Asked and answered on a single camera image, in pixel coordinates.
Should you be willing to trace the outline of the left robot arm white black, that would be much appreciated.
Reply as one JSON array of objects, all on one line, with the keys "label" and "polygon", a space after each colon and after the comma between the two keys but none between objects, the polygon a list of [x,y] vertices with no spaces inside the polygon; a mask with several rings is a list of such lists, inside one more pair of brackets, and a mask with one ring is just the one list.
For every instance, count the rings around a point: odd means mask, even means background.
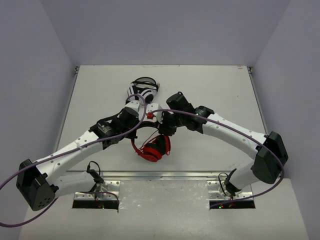
[{"label": "left robot arm white black", "polygon": [[117,115],[98,120],[80,137],[60,150],[19,165],[16,187],[33,211],[49,206],[58,197],[88,192],[103,179],[92,169],[68,174],[68,170],[91,155],[126,138],[139,123],[139,106],[127,104]]}]

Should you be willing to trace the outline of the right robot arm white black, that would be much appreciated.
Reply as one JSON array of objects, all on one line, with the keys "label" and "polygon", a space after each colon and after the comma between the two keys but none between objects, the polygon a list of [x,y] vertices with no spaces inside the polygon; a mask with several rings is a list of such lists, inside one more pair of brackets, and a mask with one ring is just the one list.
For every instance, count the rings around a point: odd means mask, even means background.
[{"label": "right robot arm white black", "polygon": [[161,113],[159,130],[165,135],[173,135],[177,128],[186,127],[190,131],[215,137],[248,155],[252,162],[232,170],[221,185],[225,195],[233,197],[244,187],[256,182],[274,184],[283,174],[288,154],[280,134],[255,132],[226,120],[212,109],[193,107],[182,92],[166,100],[168,111]]}]

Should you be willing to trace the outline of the red black headphones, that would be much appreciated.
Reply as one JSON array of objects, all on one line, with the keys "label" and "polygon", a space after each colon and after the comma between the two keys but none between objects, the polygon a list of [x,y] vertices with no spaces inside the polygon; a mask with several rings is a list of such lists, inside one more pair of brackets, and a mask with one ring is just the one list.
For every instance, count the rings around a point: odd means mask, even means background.
[{"label": "red black headphones", "polygon": [[144,160],[156,163],[161,160],[164,155],[168,156],[171,153],[171,140],[167,135],[159,134],[152,139],[146,140],[140,148],[135,144],[136,138],[136,132],[134,132],[131,145],[137,155]]}]

